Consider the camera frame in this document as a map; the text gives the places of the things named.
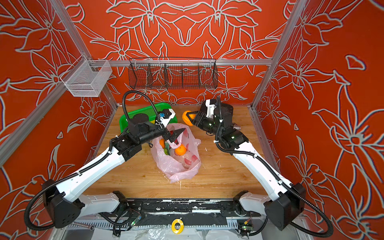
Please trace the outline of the pink plastic bag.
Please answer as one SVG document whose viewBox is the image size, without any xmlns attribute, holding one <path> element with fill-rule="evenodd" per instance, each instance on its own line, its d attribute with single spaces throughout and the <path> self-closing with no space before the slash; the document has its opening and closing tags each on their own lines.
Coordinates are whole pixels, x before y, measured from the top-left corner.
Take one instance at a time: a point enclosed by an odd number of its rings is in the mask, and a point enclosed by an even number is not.
<svg viewBox="0 0 384 240">
<path fill-rule="evenodd" d="M 167 126 L 169 131 L 185 128 L 185 131 L 177 138 L 178 144 L 166 141 L 166 148 L 162 149 L 158 137 L 152 140 L 153 147 L 151 153 L 157 167 L 169 178 L 171 183 L 184 179 L 193 178 L 201 167 L 201 158 L 198 147 L 201 140 L 195 138 L 191 129 L 184 124 L 170 124 Z M 175 155 L 175 149 L 183 144 L 187 148 L 183 156 Z"/>
</svg>

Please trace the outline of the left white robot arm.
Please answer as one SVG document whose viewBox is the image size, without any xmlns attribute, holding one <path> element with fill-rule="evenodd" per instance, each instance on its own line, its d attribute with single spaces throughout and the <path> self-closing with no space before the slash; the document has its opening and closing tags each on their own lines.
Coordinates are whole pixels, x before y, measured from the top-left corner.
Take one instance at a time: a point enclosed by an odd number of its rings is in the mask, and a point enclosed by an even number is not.
<svg viewBox="0 0 384 240">
<path fill-rule="evenodd" d="M 176 115 L 175 111 L 158 111 L 153 102 L 150 105 L 155 112 L 154 123 L 151 123 L 146 114 L 136 114 L 130 118 L 126 109 L 126 97 L 129 94 L 140 95 L 141 92 L 131 90 L 123 95 L 122 106 L 128 126 L 111 139 L 109 147 L 95 159 L 65 178 L 48 180 L 42 185 L 42 190 L 30 200 L 25 209 L 24 223 L 27 228 L 33 231 L 59 229 L 86 215 L 112 213 L 123 208 L 125 197 L 119 191 L 99 197 L 89 197 L 83 193 L 109 171 L 139 153 L 143 144 L 150 144 L 158 137 L 173 143 L 183 133 L 183 128 L 173 131 L 167 129 L 167 125 Z M 52 220 L 50 225 L 38 226 L 31 220 L 31 209 L 38 199 L 43 199 Z"/>
</svg>

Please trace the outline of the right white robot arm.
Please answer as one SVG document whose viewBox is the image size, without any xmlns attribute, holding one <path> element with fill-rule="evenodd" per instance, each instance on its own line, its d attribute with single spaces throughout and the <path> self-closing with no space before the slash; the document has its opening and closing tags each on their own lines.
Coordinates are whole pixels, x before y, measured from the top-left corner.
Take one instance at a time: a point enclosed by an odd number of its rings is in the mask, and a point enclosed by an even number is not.
<svg viewBox="0 0 384 240">
<path fill-rule="evenodd" d="M 332 236 L 332 222 L 323 211 L 306 199 L 306 189 L 302 184 L 293 185 L 283 177 L 257 152 L 249 139 L 235 128 L 231 105 L 219 100 L 208 100 L 199 111 L 184 112 L 183 121 L 213 135 L 217 148 L 239 160 L 265 189 L 268 200 L 262 200 L 249 192 L 239 195 L 237 201 L 243 210 L 266 216 L 280 231 L 291 225 L 313 237 Z M 305 206 L 310 207 L 325 221 L 326 231 L 317 233 L 294 223 L 294 219 L 303 212 Z"/>
</svg>

